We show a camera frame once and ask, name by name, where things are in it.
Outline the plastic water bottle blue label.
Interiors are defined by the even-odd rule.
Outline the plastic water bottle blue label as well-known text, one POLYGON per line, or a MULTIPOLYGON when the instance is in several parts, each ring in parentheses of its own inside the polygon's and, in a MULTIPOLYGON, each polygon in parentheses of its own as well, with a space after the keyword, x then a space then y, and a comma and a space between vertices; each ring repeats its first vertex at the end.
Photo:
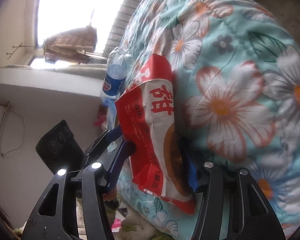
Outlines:
POLYGON ((120 97, 121 89, 132 63, 131 54, 122 47, 114 48, 109 54, 106 75, 100 94, 102 104, 105 107, 109 107, 110 100, 117 100, 120 97))

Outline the floral teal bed quilt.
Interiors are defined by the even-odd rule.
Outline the floral teal bed quilt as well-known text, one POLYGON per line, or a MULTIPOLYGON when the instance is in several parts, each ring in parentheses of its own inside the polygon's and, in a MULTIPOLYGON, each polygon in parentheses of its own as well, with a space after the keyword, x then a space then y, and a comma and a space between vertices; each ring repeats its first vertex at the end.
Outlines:
POLYGON ((189 215, 141 191, 129 159, 127 204, 174 239, 300 239, 300 48, 273 14, 254 0, 142 0, 121 44, 125 90, 152 54, 169 62, 178 149, 199 151, 205 174, 189 215))

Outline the red white snack bag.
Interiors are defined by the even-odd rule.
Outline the red white snack bag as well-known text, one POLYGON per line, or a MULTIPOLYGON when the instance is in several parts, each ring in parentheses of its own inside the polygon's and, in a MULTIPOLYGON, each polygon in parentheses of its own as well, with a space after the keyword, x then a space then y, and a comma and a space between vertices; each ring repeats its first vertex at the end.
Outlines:
POLYGON ((195 202, 174 130, 173 73, 167 59, 152 54, 115 105, 124 138, 136 146, 130 156, 133 183, 193 214, 195 202))

